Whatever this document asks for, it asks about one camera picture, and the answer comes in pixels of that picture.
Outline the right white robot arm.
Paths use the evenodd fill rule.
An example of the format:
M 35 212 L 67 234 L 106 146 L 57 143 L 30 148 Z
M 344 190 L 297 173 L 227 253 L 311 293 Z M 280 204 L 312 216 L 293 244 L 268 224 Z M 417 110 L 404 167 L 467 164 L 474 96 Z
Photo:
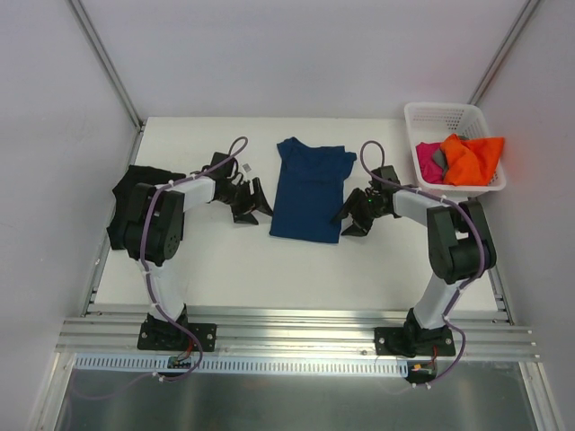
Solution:
M 409 218 L 427 228 L 432 276 L 401 327 L 378 327 L 375 342 L 385 353 L 405 356 L 453 356 L 447 318 L 463 291 L 496 263 L 496 251 L 481 204 L 460 204 L 403 186 L 391 165 L 374 169 L 365 189 L 355 188 L 332 218 L 351 219 L 343 236 L 365 237 L 383 216 Z

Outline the blue t shirt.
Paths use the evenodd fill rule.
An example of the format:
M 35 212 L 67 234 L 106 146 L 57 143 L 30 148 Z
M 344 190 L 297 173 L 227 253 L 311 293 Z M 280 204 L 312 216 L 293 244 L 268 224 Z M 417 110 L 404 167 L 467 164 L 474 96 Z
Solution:
M 344 182 L 357 155 L 343 145 L 310 147 L 296 137 L 277 144 L 281 159 L 270 235 L 281 239 L 336 244 Z

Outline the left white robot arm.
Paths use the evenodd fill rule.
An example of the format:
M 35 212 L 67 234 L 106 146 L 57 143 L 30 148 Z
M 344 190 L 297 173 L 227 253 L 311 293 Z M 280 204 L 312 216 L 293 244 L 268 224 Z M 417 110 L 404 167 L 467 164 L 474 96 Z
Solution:
M 261 181 L 245 179 L 231 154 L 215 152 L 210 164 L 190 176 L 131 165 L 112 193 L 111 248 L 138 263 L 151 302 L 145 340 L 157 335 L 168 348 L 182 347 L 189 336 L 185 299 L 166 272 L 183 241 L 185 215 L 216 201 L 229 206 L 236 224 L 257 225 L 255 212 L 273 215 Z

